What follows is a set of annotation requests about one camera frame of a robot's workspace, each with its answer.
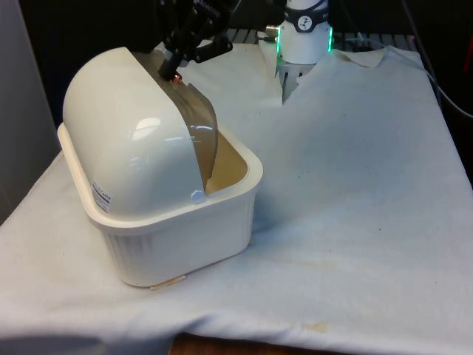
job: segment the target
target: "stain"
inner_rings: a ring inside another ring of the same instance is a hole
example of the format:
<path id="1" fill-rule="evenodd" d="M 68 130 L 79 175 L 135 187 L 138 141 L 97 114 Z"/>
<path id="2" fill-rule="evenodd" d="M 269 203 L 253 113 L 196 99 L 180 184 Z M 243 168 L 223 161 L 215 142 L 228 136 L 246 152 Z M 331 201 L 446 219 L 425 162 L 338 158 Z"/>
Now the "stain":
<path id="1" fill-rule="evenodd" d="M 309 331 L 317 331 L 319 333 L 328 332 L 328 324 L 326 322 L 315 322 L 303 325 L 305 329 Z"/>
<path id="2" fill-rule="evenodd" d="M 337 269 L 337 262 L 333 260 L 291 260 L 278 257 L 261 257 L 259 255 L 248 255 L 247 257 L 276 264 L 309 266 L 311 268 L 323 268 L 324 270 L 331 271 Z"/>
<path id="3" fill-rule="evenodd" d="M 335 270 L 337 268 L 337 263 L 333 260 L 324 260 L 321 264 L 327 270 Z"/>

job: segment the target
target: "white bin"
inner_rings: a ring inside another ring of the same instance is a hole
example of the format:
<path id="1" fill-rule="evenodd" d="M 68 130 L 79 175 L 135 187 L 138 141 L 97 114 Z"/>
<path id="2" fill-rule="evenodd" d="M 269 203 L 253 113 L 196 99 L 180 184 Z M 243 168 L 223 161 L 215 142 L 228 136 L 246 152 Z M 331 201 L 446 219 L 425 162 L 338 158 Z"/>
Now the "white bin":
<path id="1" fill-rule="evenodd" d="M 179 110 L 125 48 L 72 80 L 59 140 L 125 283 L 157 285 L 248 245 L 262 164 L 227 129 L 217 134 L 205 180 Z"/>

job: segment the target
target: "sticker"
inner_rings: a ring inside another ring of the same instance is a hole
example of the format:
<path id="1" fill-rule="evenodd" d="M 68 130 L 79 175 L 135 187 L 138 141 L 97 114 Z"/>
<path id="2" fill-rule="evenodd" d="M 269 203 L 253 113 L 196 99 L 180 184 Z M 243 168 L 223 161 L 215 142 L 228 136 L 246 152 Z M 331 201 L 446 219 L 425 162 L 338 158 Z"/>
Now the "sticker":
<path id="1" fill-rule="evenodd" d="M 312 19 L 309 16 L 301 16 L 297 21 L 297 25 L 303 31 L 307 31 L 312 27 Z"/>
<path id="2" fill-rule="evenodd" d="M 98 206 L 106 213 L 109 213 L 112 196 L 107 194 L 95 180 L 92 184 L 92 194 L 94 195 L 94 200 Z"/>

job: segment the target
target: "green light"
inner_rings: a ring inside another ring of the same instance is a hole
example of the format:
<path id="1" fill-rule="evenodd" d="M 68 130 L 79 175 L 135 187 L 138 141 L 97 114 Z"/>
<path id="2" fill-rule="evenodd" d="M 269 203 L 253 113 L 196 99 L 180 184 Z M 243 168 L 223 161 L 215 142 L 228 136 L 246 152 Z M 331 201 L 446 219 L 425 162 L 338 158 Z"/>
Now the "green light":
<path id="1" fill-rule="evenodd" d="M 330 28 L 330 33 L 328 34 L 328 51 L 332 52 L 332 43 L 333 43 L 333 27 Z"/>
<path id="2" fill-rule="evenodd" d="M 281 26 L 278 26 L 278 36 L 276 37 L 276 54 L 279 55 L 281 49 Z"/>

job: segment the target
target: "fabric sheet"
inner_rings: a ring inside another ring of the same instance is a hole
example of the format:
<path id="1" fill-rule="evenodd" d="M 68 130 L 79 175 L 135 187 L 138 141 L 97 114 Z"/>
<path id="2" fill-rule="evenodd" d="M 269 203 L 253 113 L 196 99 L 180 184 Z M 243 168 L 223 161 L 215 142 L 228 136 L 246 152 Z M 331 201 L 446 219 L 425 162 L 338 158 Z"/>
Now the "fabric sheet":
<path id="1" fill-rule="evenodd" d="M 0 227 L 0 350 L 156 354 L 187 331 L 473 354 L 473 194 L 424 72 L 326 55 L 284 105 L 258 46 L 180 72 L 263 163 L 252 245 L 167 288 L 128 286 L 59 155 Z"/>

